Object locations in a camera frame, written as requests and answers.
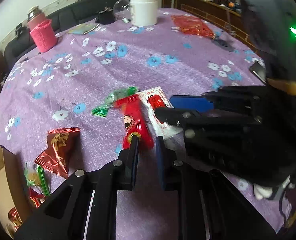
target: metal lid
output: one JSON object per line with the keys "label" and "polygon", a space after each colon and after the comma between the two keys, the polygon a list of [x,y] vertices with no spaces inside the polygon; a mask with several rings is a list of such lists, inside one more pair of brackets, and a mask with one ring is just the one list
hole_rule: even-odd
{"label": "metal lid", "polygon": [[35,18],[37,15],[43,13],[42,10],[39,9],[38,6],[34,6],[32,7],[29,11],[28,11],[28,19],[27,21],[29,22],[31,19]]}

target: black cable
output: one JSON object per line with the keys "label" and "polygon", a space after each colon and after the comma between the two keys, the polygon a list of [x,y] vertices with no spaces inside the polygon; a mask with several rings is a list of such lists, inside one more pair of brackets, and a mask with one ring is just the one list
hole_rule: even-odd
{"label": "black cable", "polygon": [[288,188],[289,184],[286,186],[286,188],[284,189],[284,191],[282,192],[281,194],[281,198],[279,200],[279,212],[281,214],[281,216],[283,217],[283,220],[284,220],[284,225],[286,224],[286,215],[284,214],[283,210],[282,210],[282,202],[283,202],[283,198],[284,198],[284,195],[286,193],[286,189]]}

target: smartphone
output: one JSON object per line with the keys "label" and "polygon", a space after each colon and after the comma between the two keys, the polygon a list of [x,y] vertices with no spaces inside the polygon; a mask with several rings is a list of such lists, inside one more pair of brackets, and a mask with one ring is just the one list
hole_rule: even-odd
{"label": "smartphone", "polygon": [[249,67],[249,70],[254,74],[258,79],[265,84],[265,68],[261,66],[257,61],[254,62],[252,66]]}

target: green light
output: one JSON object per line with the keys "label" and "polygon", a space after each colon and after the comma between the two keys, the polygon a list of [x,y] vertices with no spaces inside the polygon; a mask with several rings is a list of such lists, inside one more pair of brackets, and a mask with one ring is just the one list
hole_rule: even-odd
{"label": "green light", "polygon": [[290,28],[290,31],[293,32],[296,35],[296,29],[295,28]]}

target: pink thermos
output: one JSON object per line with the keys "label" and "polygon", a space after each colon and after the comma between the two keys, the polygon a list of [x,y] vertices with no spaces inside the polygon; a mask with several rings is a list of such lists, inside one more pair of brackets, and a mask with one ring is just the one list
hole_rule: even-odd
{"label": "pink thermos", "polygon": [[51,20],[38,6],[31,8],[28,12],[27,25],[30,36],[33,38],[40,52],[49,51],[57,43],[57,38],[51,26]]}

